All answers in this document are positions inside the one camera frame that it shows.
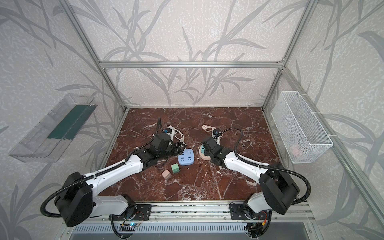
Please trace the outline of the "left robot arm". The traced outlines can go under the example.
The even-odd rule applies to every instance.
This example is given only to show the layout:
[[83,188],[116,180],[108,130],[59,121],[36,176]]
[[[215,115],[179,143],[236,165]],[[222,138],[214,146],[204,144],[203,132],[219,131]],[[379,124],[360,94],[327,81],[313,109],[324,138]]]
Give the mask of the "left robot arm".
[[161,159],[181,155],[186,144],[167,133],[154,135],[149,143],[136,148],[125,159],[104,169],[81,175],[69,175],[62,188],[43,201],[40,212],[49,218],[62,218],[67,227],[74,227],[88,218],[122,215],[135,203],[124,196],[100,196],[115,183],[152,166]]

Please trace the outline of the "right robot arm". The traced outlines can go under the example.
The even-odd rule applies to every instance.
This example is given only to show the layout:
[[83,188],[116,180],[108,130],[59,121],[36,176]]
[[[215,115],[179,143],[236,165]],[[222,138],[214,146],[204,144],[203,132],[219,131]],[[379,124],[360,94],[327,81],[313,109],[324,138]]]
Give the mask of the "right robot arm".
[[244,213],[250,220],[267,210],[284,215],[290,206],[304,202],[312,192],[310,182],[303,175],[285,169],[280,163],[253,161],[219,145],[213,137],[205,138],[202,145],[211,163],[241,173],[261,186],[260,193],[251,194],[243,202]]

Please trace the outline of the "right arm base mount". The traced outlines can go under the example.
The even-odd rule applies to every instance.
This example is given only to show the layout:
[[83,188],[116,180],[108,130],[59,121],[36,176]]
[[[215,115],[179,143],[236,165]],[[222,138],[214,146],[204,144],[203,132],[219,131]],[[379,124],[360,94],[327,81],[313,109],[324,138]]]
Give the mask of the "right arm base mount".
[[249,207],[244,207],[243,204],[229,203],[229,210],[231,220],[250,220],[250,221],[262,221],[266,222],[270,220],[271,213],[269,210],[261,211],[260,213],[254,213]]

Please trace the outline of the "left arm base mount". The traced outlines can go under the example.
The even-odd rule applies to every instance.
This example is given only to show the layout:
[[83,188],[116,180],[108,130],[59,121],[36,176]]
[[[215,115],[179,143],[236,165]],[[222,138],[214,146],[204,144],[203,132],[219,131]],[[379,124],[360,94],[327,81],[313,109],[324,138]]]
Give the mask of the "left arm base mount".
[[135,206],[128,206],[128,208],[121,215],[111,215],[109,220],[113,221],[148,221],[151,214],[152,205],[138,204]]

